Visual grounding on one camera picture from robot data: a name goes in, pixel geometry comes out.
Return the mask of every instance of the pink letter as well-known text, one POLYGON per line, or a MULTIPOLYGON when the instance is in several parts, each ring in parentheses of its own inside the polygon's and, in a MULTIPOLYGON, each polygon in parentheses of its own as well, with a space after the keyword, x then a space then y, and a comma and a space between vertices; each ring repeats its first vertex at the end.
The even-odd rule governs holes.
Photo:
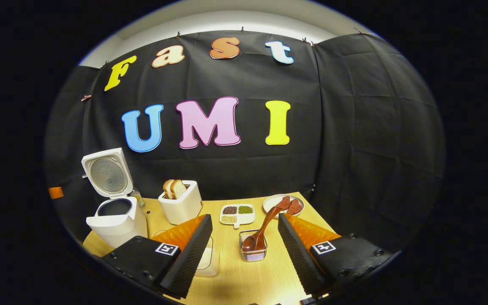
POLYGON ((235 107, 238 104, 236 97, 222 97, 213 104, 210 115, 207 117, 199 104, 188 100, 176 105, 176 110, 182 114, 182 141, 183 149, 195 148, 199 142, 193 137, 193 129, 199 135, 204 145, 210 143, 214 128, 217 127, 217 137, 213 140, 216 145, 227 146, 240 143, 236 134, 235 107))

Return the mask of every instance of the yellow letter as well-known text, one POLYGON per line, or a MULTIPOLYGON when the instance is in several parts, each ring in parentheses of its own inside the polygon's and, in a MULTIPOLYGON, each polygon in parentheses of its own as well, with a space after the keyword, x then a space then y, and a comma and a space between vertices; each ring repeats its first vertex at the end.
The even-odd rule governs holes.
POLYGON ((124 76, 125 72, 128 71, 129 64, 133 64, 135 60, 137 60, 137 56, 133 55, 122 62, 118 62, 114 65, 114 67, 112 67, 112 73, 110 74, 110 78, 108 78, 105 91, 116 87, 120 83, 120 79, 118 79, 118 77, 124 76))
POLYGON ((287 110, 291 105, 283 100, 270 100, 265 106, 271 112, 271 131, 265 139, 268 145, 285 145, 289 143, 289 137, 285 133, 287 125, 287 110))
POLYGON ((184 59, 185 56, 182 55, 184 51, 184 47, 182 46, 170 46, 168 48, 164 48, 163 50, 157 52, 156 59, 152 62, 152 67, 159 68, 163 67, 166 64, 176 64, 184 59))

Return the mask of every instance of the wooden spoon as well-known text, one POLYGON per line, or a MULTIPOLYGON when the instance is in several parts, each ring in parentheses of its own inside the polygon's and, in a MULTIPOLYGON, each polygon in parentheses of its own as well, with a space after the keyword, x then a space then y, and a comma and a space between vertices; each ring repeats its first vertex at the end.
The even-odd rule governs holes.
POLYGON ((263 250, 265 248, 265 240, 263 239, 263 233, 265 233, 265 229, 271 220, 282 211, 281 207, 273 206, 267 216, 265 216, 265 220, 263 221, 263 226, 255 232, 253 235, 246 237, 244 242, 242 243, 242 251, 249 252, 249 251, 256 251, 256 250, 263 250))

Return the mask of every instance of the wooden table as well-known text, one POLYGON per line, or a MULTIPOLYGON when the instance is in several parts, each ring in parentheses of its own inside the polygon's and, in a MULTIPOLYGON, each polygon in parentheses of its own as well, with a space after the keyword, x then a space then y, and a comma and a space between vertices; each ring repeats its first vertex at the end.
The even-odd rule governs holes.
MULTIPOLYGON (((296 192, 290 193, 304 201, 305 208, 298 216, 314 224, 334 230, 316 212, 316 210, 296 192)), ((263 201, 267 197, 203 201, 200 215, 212 216, 212 238, 214 246, 219 247, 219 271, 213 277, 195 276, 189 288, 186 299, 173 299, 187 305, 299 305, 301 299, 307 299, 310 295, 304 293, 297 272, 289 258, 289 254, 283 245, 280 233, 277 229, 278 220, 274 218, 265 230, 265 238, 269 245, 265 259, 259 262, 244 262, 240 257, 240 245, 238 233, 242 230, 259 229, 266 212, 263 210, 263 201), (255 222, 240 225, 235 229, 232 225, 219 222, 221 207, 228 204, 248 203, 254 206, 255 222)), ((148 237, 151 238, 159 230, 167 230, 174 227, 169 224, 161 205, 157 199, 144 198, 142 207, 148 226, 148 237)), ((95 232, 90 232, 83 243, 91 254, 104 256, 114 248, 105 243, 95 232)))

